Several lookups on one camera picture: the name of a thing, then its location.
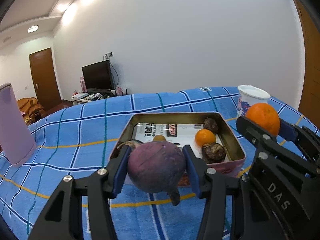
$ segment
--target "silver bolt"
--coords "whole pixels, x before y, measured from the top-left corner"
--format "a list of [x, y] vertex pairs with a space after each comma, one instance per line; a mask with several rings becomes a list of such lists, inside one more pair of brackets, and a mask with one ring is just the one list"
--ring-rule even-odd
[[267, 134], [262, 135], [262, 137], [265, 138], [266, 140], [269, 140], [269, 139], [270, 139], [270, 136], [267, 135]]
[[102, 168], [102, 169], [98, 170], [97, 172], [98, 172], [99, 175], [104, 175], [104, 174], [107, 173], [107, 169]]
[[241, 179], [244, 181], [244, 182], [247, 182], [250, 180], [249, 176], [248, 175], [242, 175]]
[[207, 173], [209, 174], [215, 174], [217, 171], [215, 168], [207, 168]]
[[72, 180], [72, 177], [70, 176], [70, 175], [67, 175], [67, 176], [64, 176], [63, 177], [63, 181], [64, 182], [69, 182], [69, 181], [71, 181]]
[[268, 154], [266, 154], [265, 152], [259, 152], [259, 157], [262, 160], [266, 160], [266, 159], [268, 159]]

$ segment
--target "small orange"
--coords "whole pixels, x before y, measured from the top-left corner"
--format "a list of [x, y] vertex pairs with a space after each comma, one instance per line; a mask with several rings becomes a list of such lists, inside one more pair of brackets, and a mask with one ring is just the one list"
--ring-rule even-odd
[[199, 147], [202, 147], [205, 143], [216, 142], [216, 136], [207, 129], [201, 129], [196, 133], [195, 141]]
[[257, 103], [251, 106], [245, 117], [260, 125], [269, 133], [277, 136], [280, 130], [280, 118], [276, 110], [267, 103]]

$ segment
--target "checkered bedsheet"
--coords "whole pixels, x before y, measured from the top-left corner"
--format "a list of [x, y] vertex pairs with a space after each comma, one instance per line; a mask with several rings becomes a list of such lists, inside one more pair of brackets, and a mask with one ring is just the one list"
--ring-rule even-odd
[[[236, 132], [235, 87], [192, 89], [178, 93], [134, 94], [99, 100], [58, 111], [30, 125], [38, 145], [21, 167], [14, 168], [0, 155], [0, 212], [20, 240], [26, 240], [36, 219], [61, 179], [70, 174], [89, 176], [108, 162], [108, 156], [130, 117], [136, 113], [219, 111], [234, 129], [247, 154], [244, 171], [251, 164], [255, 148]], [[294, 108], [271, 98], [269, 103], [290, 123], [319, 130]], [[291, 142], [278, 137], [284, 147], [300, 152]], [[124, 185], [110, 209], [118, 238], [196, 239], [204, 200], [191, 189], [180, 188], [182, 198], [172, 206], [166, 193], [147, 194]], [[87, 199], [83, 198], [84, 238], [89, 240]], [[229, 238], [231, 199], [227, 199], [224, 238]]]

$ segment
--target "air vent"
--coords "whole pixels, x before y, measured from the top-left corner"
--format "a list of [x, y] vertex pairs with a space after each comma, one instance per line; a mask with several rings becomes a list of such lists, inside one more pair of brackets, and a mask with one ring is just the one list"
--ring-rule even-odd
[[5, 43], [5, 42], [7, 42], [7, 41], [10, 40], [10, 39], [11, 39], [11, 36], [8, 36], [8, 37], [4, 38], [4, 39], [2, 40], [2, 42]]

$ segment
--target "white wall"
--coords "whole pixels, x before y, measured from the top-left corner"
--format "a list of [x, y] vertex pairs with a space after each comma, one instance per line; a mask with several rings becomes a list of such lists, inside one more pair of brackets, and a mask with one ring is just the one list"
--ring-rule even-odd
[[0, 84], [10, 82], [17, 100], [36, 97], [30, 70], [29, 54], [47, 48], [52, 48], [53, 65], [56, 71], [52, 32], [34, 35], [0, 49]]
[[63, 97], [81, 89], [82, 66], [113, 52], [133, 93], [251, 84], [297, 107], [297, 17], [292, 0], [76, 0], [54, 30]]

